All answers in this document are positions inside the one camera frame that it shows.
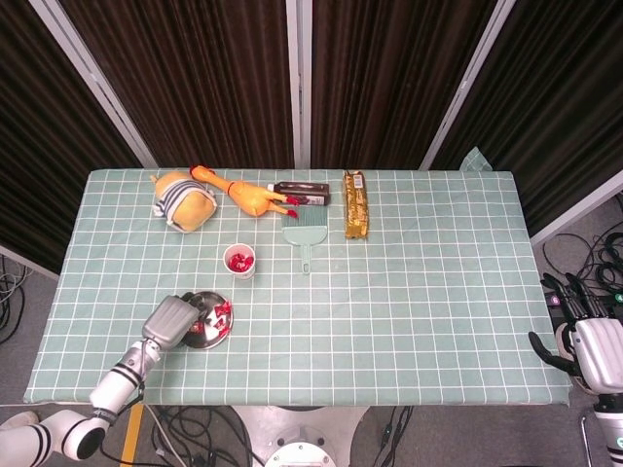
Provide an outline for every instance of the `cable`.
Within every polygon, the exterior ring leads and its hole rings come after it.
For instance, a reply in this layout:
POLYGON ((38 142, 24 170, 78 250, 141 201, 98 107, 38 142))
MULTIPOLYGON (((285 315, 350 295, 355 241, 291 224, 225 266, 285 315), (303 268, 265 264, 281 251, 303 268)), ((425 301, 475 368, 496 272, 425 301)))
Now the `cable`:
MULTIPOLYGON (((394 416, 394 413, 396 412, 396 409, 397 408, 394 407, 393 410, 391 411, 391 419, 389 420, 389 423, 385 426, 383 437, 381 439, 381 449, 379 450, 379 453, 377 454, 377 457, 375 458, 374 463, 372 464, 372 467, 375 467, 377 465, 377 461, 379 460, 381 452, 383 451, 383 449, 385 448, 385 445, 389 441, 389 436, 391 435, 391 431, 393 429, 393 416, 394 416)), ((402 411, 400 412, 400 415, 398 416, 396 429, 393 432, 393 437, 391 438, 389 451, 385 455, 385 458, 383 459, 383 462, 381 463, 381 467, 389 467, 389 466, 394 467, 395 462, 396 462, 396 451, 398 449, 398 445, 400 444, 400 440, 402 440, 402 436, 407 430, 407 426, 409 426, 409 421, 411 421, 412 415, 413 415, 413 407, 402 408, 402 411)))
MULTIPOLYGON (((623 270, 615 266, 617 262, 621 261, 620 255, 616 250, 616 247, 619 245, 615 244, 615 240, 623 237, 623 234, 611 233, 607 236, 606 239, 604 239, 604 237, 608 233, 620 227, 621 225, 623 225, 623 222, 618 222, 614 224, 601 235, 594 238, 594 242, 592 245, 584 237, 575 233, 558 233, 556 235, 578 239, 588 249, 586 258, 584 259, 581 268, 578 270, 575 276, 585 282, 588 281, 597 284, 597 286, 589 286, 590 289, 606 291, 608 293, 617 293, 619 289, 623 289, 623 284, 617 282, 615 278, 616 273, 623 275, 623 270), (612 258, 612 261, 614 263, 605 261, 605 253, 607 253, 612 258)), ((547 251, 545 249, 546 244, 547 242, 543 243, 543 245, 541 246, 541 251, 543 253, 543 258, 545 259, 545 262, 557 274, 564 276, 564 273, 560 271, 547 256, 547 251)))
MULTIPOLYGON (((209 428, 214 416, 218 415, 223 419, 223 421, 225 421, 225 423, 227 423, 244 447, 246 454, 246 466, 252 466, 253 457, 255 457, 259 463, 264 465, 262 459, 251 450, 244 423, 241 419, 239 419, 239 415, 236 412, 235 415, 238 417, 240 422, 239 427, 235 426, 230 418, 219 409, 212 407, 189 406, 179 408, 156 406, 155 409, 158 413, 158 419, 161 422, 161 425, 165 427, 165 431, 170 436, 171 443, 179 446, 179 449, 181 449, 179 451, 180 457, 186 460, 187 464, 213 467, 216 465, 217 459, 221 459, 234 467, 240 467, 240 464, 230 452, 224 449, 215 448, 212 444, 212 437, 209 433, 209 428), (189 411, 194 411, 194 417, 187 415, 189 411), (197 411, 200 412, 199 418, 201 421, 198 420, 196 414, 197 411), (192 446, 200 448, 202 453, 192 454, 192 446)), ((167 443, 163 438, 163 433, 157 430, 156 426, 152 428, 151 443, 154 449, 162 449, 165 452, 171 453, 169 449, 170 447, 167 446, 167 443)), ((161 458, 164 462, 168 462, 162 456, 161 458)))
MULTIPOLYGON (((234 434, 236 435, 236 437, 238 438, 238 440, 242 444, 242 447, 246 450, 248 455, 252 456, 255 460, 259 462, 259 464, 262 467, 264 467, 264 461, 255 452, 253 452, 253 450, 251 450, 251 448, 249 447, 250 441, 248 440, 246 428, 244 427, 244 422, 242 421, 242 418, 240 418, 240 415, 238 415, 238 413, 234 411, 238 421, 240 422, 240 426, 242 427, 242 433, 243 433, 244 439, 238 434, 238 430, 234 427, 234 424, 227 417, 225 417, 222 413, 220 413, 218 409, 212 409, 212 410, 214 411, 214 413, 218 414, 221 418, 223 418, 223 420, 225 420, 225 422, 232 428, 232 430, 234 431, 234 434)), ((251 460, 250 457, 248 460, 249 460, 248 465, 249 467, 251 467, 251 465, 253 464, 253 461, 251 460)))
POLYGON ((398 408, 394 407, 392 409, 389 422, 385 426, 385 430, 383 430, 383 436, 381 437, 381 447, 379 448, 379 452, 377 452, 377 456, 374 458, 374 462, 372 462, 373 466, 377 465, 377 461, 379 460, 379 457, 381 456, 381 452, 383 452, 383 449, 385 449, 385 446, 387 446, 387 443, 389 442, 389 436, 391 436, 391 430, 393 429, 393 416, 396 413, 396 409, 398 408))
POLYGON ((3 255, 2 261, 2 274, 0 275, 0 295, 2 299, 0 300, 0 331, 3 331, 9 327, 9 323, 11 321, 11 298, 16 292, 19 292, 20 295, 20 306, 18 312, 18 318, 16 319, 15 326, 9 332, 8 336, 3 339, 0 339, 0 344, 8 341, 18 330, 19 324, 21 323, 21 318, 23 317, 23 311, 26 305, 26 296, 23 292, 22 284, 26 280, 32 270, 24 267, 21 276, 18 277, 12 273, 7 272, 6 258, 3 255))
POLYGON ((154 413, 154 411, 152 410, 152 408, 150 406, 148 406, 147 404, 145 404, 145 409, 147 409, 149 411, 149 413, 151 414, 152 418, 154 418, 154 421, 156 422, 156 425, 158 425, 158 429, 161 431, 161 433, 163 434, 163 437, 165 438, 166 443, 168 444, 168 446, 171 448, 172 454, 175 456, 175 458, 177 460, 179 460, 179 463, 182 465, 182 467, 186 467, 186 462, 184 462, 182 460, 182 458, 180 457, 180 455, 177 453, 177 451, 173 448, 173 444, 171 443, 170 439, 168 438, 168 436, 165 433, 165 429, 163 428, 163 426, 160 424, 160 421, 158 420, 158 418, 156 417, 156 414, 154 413))
POLYGON ((101 452, 101 455, 103 455, 107 459, 112 460, 113 462, 118 462, 124 465, 136 465, 136 466, 145 466, 145 467, 171 467, 171 464, 168 464, 168 463, 167 464, 155 464, 154 462, 128 462, 126 460, 115 457, 114 455, 111 455, 108 452, 106 452, 106 450, 104 450, 104 440, 102 440, 101 444, 99 445, 99 452, 101 452))

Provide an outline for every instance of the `brown bottle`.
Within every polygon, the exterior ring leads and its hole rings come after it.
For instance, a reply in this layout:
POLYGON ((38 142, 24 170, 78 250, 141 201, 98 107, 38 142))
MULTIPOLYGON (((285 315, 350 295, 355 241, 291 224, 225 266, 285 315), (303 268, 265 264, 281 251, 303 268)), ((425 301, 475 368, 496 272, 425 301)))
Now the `brown bottle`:
POLYGON ((289 195, 300 200, 301 204, 322 206, 329 203, 329 185, 314 182, 279 182, 270 184, 268 189, 282 195, 289 195))

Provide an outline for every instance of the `white cup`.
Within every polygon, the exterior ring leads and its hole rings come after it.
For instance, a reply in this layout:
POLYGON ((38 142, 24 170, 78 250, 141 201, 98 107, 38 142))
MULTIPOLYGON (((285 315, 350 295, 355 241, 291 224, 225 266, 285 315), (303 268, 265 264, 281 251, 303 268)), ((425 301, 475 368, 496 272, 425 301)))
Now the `white cup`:
POLYGON ((255 251, 249 245, 244 243, 236 243, 234 245, 228 246, 227 250, 223 254, 223 262, 225 263, 225 268, 234 275, 234 277, 238 279, 249 279, 253 277, 255 273, 255 263, 257 263, 257 258, 255 257, 255 251), (234 255, 240 254, 245 258, 249 256, 253 258, 253 264, 251 267, 243 272, 238 272, 230 268, 230 260, 234 255))

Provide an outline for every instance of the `yellow rubber chicken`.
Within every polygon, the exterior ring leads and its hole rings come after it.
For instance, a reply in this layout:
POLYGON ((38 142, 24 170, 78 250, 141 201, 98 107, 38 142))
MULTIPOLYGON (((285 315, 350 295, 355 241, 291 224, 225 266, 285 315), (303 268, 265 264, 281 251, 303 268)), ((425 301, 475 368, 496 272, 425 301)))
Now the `yellow rubber chicken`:
POLYGON ((263 215, 266 211, 275 211, 294 217, 295 219, 299 217, 295 210, 285 209, 273 202, 274 200, 279 200, 294 205, 300 204, 294 197, 287 197, 286 195, 274 193, 266 188, 258 187, 257 185, 242 180, 230 182, 229 180, 219 177, 213 170, 202 165, 191 167, 191 175, 195 180, 209 183, 223 190, 234 200, 240 209, 250 216, 258 217, 263 215))

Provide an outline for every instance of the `dark curtain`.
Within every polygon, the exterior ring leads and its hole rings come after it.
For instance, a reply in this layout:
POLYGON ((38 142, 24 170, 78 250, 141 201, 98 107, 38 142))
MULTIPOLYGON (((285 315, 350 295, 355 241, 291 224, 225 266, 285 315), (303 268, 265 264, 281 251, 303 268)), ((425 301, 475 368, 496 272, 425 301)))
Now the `dark curtain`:
POLYGON ((420 166, 495 0, 313 3, 311 166, 420 166))
POLYGON ((623 169, 623 2, 518 2, 433 163, 478 146, 531 234, 623 169))
POLYGON ((60 272, 89 173, 139 163, 28 2, 0 24, 0 244, 60 272))
POLYGON ((61 3, 159 165, 293 167, 283 0, 61 3))

